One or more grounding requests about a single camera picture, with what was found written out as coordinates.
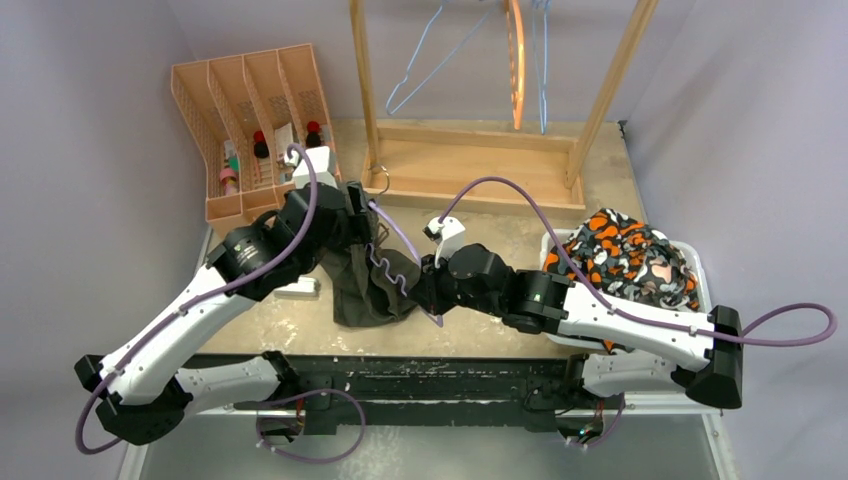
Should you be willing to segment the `orange hanger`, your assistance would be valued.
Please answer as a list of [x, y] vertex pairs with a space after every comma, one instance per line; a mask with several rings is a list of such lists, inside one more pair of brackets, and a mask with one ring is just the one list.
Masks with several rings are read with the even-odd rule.
[[518, 0], [504, 0], [508, 41], [510, 99], [513, 128], [522, 128], [526, 93], [526, 52], [523, 15]]

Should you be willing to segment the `purple hanger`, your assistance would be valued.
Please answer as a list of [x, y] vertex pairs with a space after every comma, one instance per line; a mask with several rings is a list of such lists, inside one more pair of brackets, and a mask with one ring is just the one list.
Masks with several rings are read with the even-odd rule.
[[[390, 190], [390, 188], [391, 188], [391, 176], [390, 176], [390, 173], [389, 173], [389, 171], [388, 171], [387, 167], [386, 167], [384, 164], [382, 164], [382, 163], [376, 163], [376, 164], [374, 164], [374, 165], [372, 165], [372, 166], [369, 166], [369, 167], [367, 168], [367, 171], [368, 171], [368, 172], [379, 171], [379, 172], [380, 172], [380, 173], [384, 176], [384, 178], [385, 178], [384, 186], [382, 187], [382, 189], [381, 189], [381, 190], [379, 190], [379, 191], [375, 194], [374, 198], [373, 198], [372, 200], [370, 200], [370, 201], [369, 201], [368, 206], [369, 206], [369, 207], [370, 207], [370, 208], [371, 208], [371, 209], [372, 209], [372, 210], [373, 210], [373, 211], [374, 211], [374, 212], [375, 212], [375, 213], [376, 213], [376, 214], [377, 214], [377, 215], [378, 215], [378, 216], [379, 216], [382, 220], [385, 220], [385, 221], [388, 223], [388, 226], [390, 227], [390, 229], [391, 229], [391, 230], [394, 232], [394, 234], [395, 234], [395, 235], [396, 235], [396, 236], [400, 239], [400, 241], [401, 241], [401, 242], [403, 243], [403, 245], [406, 247], [406, 249], [408, 250], [408, 252], [411, 254], [412, 259], [415, 261], [415, 264], [417, 265], [418, 269], [421, 269], [421, 267], [422, 267], [422, 259], [421, 259], [421, 255], [419, 254], [419, 252], [418, 252], [417, 248], [414, 246], [414, 244], [413, 244], [413, 243], [412, 243], [412, 241], [409, 239], [409, 237], [407, 236], [407, 234], [403, 231], [403, 229], [402, 229], [402, 228], [401, 228], [401, 227], [400, 227], [400, 226], [399, 226], [399, 225], [395, 222], [395, 220], [394, 220], [394, 219], [393, 219], [393, 218], [392, 218], [392, 217], [391, 217], [391, 216], [390, 216], [390, 215], [389, 215], [386, 211], [384, 211], [384, 210], [382, 209], [382, 207], [379, 205], [379, 198], [380, 198], [381, 196], [383, 196], [384, 194], [386, 194], [386, 193]], [[385, 276], [386, 276], [386, 278], [387, 278], [387, 279], [388, 279], [388, 280], [389, 280], [389, 281], [390, 281], [393, 285], [395, 285], [395, 286], [399, 289], [400, 293], [401, 293], [404, 297], [407, 297], [407, 296], [408, 296], [408, 285], [407, 285], [407, 283], [408, 283], [408, 279], [406, 278], [406, 276], [405, 276], [404, 274], [397, 274], [397, 275], [395, 275], [395, 276], [392, 276], [392, 275], [391, 275], [391, 273], [390, 273], [391, 263], [390, 263], [388, 260], [386, 260], [386, 261], [380, 260], [379, 262], [377, 262], [377, 265], [383, 265], [383, 266], [384, 266], [384, 270], [385, 270]]]

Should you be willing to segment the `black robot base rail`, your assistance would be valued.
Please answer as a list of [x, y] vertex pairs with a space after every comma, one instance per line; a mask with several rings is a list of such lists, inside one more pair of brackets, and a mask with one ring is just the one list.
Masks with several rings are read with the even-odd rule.
[[623, 399], [584, 391], [584, 359], [290, 355], [291, 383], [236, 407], [299, 410], [308, 435], [360, 423], [596, 435]]

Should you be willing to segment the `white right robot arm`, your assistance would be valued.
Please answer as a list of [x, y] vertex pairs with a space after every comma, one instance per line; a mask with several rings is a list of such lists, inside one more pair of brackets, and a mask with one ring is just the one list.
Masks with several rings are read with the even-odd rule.
[[628, 391], [682, 392], [702, 405], [742, 405], [743, 349], [726, 340], [741, 329], [736, 310], [678, 312], [595, 298], [569, 278], [515, 270], [480, 244], [448, 259], [427, 255], [410, 298], [433, 315], [463, 307], [497, 317], [522, 333], [610, 341], [625, 352], [589, 355], [564, 376], [561, 392], [576, 407]]

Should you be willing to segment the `light blue hanger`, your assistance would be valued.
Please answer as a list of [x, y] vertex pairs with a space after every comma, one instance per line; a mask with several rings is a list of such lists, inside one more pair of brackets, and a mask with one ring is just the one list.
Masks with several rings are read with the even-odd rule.
[[[464, 7], [471, 9], [472, 22], [453, 25], [449, 17]], [[496, 10], [495, 1], [440, 1], [384, 102], [385, 113], [394, 117], [419, 96], [472, 42]]]

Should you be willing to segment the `dark olive green shorts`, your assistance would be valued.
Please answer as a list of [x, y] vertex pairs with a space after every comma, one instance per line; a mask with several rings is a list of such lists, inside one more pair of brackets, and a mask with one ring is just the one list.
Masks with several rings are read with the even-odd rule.
[[320, 266], [332, 282], [333, 321], [348, 328], [375, 328], [405, 320], [417, 304], [404, 293], [408, 290], [390, 279], [401, 275], [412, 286], [420, 277], [417, 264], [395, 249], [379, 248], [370, 259], [367, 247], [358, 243], [343, 226], [333, 229]]

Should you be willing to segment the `orange camouflage shorts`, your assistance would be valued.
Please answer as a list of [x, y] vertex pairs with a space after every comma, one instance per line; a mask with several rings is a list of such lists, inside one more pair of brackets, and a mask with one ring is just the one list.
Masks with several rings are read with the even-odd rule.
[[671, 240], [650, 224], [601, 208], [554, 247], [541, 269], [573, 285], [586, 306], [619, 318], [623, 301], [699, 312], [697, 280]]

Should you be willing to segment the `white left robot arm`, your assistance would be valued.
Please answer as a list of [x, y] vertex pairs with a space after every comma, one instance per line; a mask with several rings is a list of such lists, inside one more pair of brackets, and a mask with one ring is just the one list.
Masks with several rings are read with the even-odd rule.
[[373, 239], [368, 198], [358, 182], [290, 190], [278, 210], [231, 230], [189, 285], [147, 327], [109, 355], [85, 355], [74, 370], [90, 391], [75, 441], [96, 413], [116, 441], [152, 443], [186, 417], [227, 404], [284, 409], [308, 382], [279, 351], [244, 361], [189, 368], [187, 362], [221, 328], [318, 266], [329, 253]]

